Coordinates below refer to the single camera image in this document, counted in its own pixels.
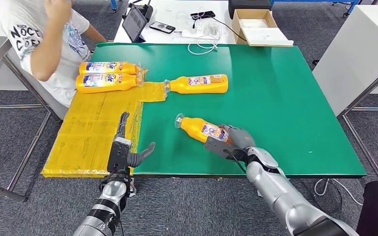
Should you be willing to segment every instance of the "floor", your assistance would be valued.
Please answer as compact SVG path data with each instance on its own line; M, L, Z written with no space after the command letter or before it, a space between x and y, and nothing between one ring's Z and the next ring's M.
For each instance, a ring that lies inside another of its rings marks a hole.
M120 4L116 14L104 0L76 1L74 8L112 40L125 3ZM299 46L311 68L312 60L322 56L344 23L344 12L344 5L330 3L276 3L273 8L278 26ZM0 91L0 104L33 100L28 92ZM378 95L370 96L364 103L378 105ZM8 185L44 116L43 109L0 110L0 185ZM378 160L378 113L351 112L349 117ZM362 201L364 185L376 177L344 121L339 122L368 173L362 179L341 182ZM40 176L59 127L50 119L15 188L18 193L27 192L29 200L16 203L0 197L0 236L71 235L98 198L99 179ZM292 183L312 204L356 227L360 206L333 184L329 184L325 196L315 197L312 190L316 181L293 179ZM137 179L136 187L138 193L128 200L123 215L125 235L286 235L246 179L145 178Z

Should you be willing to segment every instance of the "yellow foam mat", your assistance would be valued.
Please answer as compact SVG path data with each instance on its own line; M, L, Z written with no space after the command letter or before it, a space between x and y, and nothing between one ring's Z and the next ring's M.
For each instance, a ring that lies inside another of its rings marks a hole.
M42 170L45 177L103 177L120 116L129 112L126 138L136 152L143 102L165 100L164 84L145 82L127 91L76 93Z

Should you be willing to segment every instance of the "human hand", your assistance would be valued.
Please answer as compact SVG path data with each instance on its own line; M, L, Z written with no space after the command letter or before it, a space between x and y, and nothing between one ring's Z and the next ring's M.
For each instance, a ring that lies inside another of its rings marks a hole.
M44 7L48 20L64 25L71 18L71 0L45 0Z

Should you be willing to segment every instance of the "orange bottle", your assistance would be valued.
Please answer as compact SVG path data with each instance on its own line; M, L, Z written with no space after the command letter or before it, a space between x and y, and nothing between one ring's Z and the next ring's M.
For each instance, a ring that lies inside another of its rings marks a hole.
M143 71L141 65L132 64L126 61L113 62L82 62L79 66L80 74L103 74L103 73L124 73L136 75Z
M142 86L144 76L128 74L86 74L76 77L76 88L81 93L128 90L134 86Z
M189 136L203 143L206 142L208 137L213 137L226 143L230 142L228 132L225 129L201 118L189 118L180 113L176 116L175 127L183 129Z
M225 93L228 90L228 77L224 74L186 77L165 80L166 92L178 93Z

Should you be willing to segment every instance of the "robotic arm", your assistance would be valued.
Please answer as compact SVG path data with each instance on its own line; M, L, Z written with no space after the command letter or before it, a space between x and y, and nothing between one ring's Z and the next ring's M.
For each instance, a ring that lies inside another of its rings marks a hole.
M110 175L101 185L96 204L74 236L113 236L126 207L130 190L129 167L137 167L154 150L155 143L141 153L130 153L131 140L125 139L129 113L121 116L107 165ZM289 182L270 153L255 146L251 135L237 127L224 125L231 144L209 137L205 148L225 159L244 162L248 180L256 187L270 209L291 236L358 236L346 223L334 219L311 205Z
M131 140L125 138L125 125L128 116L128 112L121 115L107 165L110 174L99 186L102 194L82 224L76 229L74 236L114 235L116 227L121 222L126 199L129 197L129 167L139 166L154 151L155 143L150 143L148 148L141 153L129 152Z
M311 205L289 182L272 155L255 146L247 131L230 125L223 128L228 131L232 144L209 137L205 148L226 159L245 163L248 180L291 236L358 236L346 223Z

